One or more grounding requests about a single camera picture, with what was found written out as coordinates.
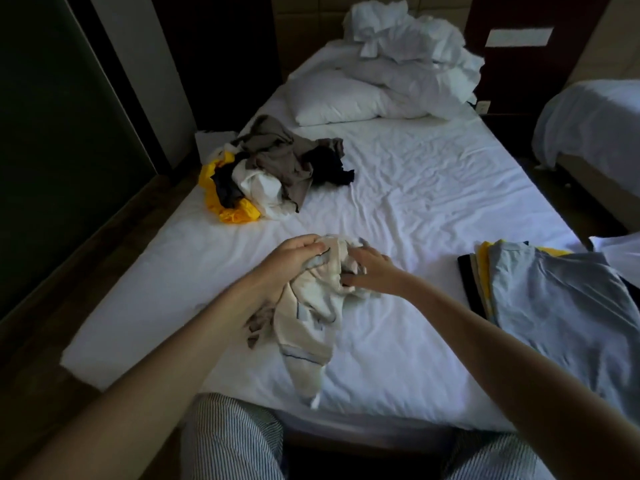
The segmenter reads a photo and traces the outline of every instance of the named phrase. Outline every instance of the light switch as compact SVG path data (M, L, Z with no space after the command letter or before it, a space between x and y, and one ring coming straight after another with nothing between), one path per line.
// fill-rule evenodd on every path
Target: light switch
M549 43L553 27L543 29L493 29L485 47L544 47Z
M490 105L491 105L491 101L478 101L476 104L476 113L478 114L488 113Z

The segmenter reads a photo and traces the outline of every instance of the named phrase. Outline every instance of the striped pants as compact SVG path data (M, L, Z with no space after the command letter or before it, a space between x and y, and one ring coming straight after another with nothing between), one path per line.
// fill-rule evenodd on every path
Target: striped pants
M180 446L182 480L284 480L283 430L260 406L220 394L196 398ZM552 480L517 435L460 430L443 480Z

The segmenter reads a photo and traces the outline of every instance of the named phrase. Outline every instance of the white bed sheet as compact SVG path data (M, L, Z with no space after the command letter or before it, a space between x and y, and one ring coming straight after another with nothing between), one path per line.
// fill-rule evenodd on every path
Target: white bed sheet
M590 80L555 96L533 136L536 158L550 168L575 155L640 197L640 80Z
M377 119L295 128L280 88L258 114L264 112L309 138L344 138L354 183L312 188L300 213L283 222L241 226L218 222L204 208L202 190L194 189L65 350L61 363L76 377L105 389L295 235L364 237L463 303L456 258L478 242L581 249L470 108L451 122ZM251 351L238 334L202 390L309 418L268 340ZM511 428L431 325L392 296L346 303L319 411Z

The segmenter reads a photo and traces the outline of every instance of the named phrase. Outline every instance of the yellow clothing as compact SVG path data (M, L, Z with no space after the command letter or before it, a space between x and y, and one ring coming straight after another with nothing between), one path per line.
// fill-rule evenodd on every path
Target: yellow clothing
M235 209L225 209L218 199L218 193L216 192L216 185L213 183L211 176L216 172L216 168L220 168L227 163L233 163L236 160L236 156L225 150L224 159L214 160L207 165L202 166L200 171L200 177L198 179L198 185L205 190L204 204L207 209L212 211L220 218L221 222L225 224L245 224L247 222L253 222L260 218L260 210L256 209L254 204L248 199L242 198L236 204Z
M493 305L491 302L491 286L489 284L489 247L493 245L492 242L484 241L478 249L476 250L476 260L478 265L478 277L480 278L480 286L482 286L483 296L482 301L486 307L486 317L487 319L493 318ZM558 249L552 248L540 248L536 247L540 251L544 251L547 254L551 254L551 256L565 256L567 254L571 254L571 251L562 251Z

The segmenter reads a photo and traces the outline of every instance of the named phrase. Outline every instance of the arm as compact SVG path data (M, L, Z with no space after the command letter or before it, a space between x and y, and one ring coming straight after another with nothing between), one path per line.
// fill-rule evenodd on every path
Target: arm
M558 480L638 476L640 431L577 379L376 250L350 254L367 274L342 282L420 310Z
M318 236L290 239L117 380L56 435L19 479L134 479L160 450L232 334L280 297Z

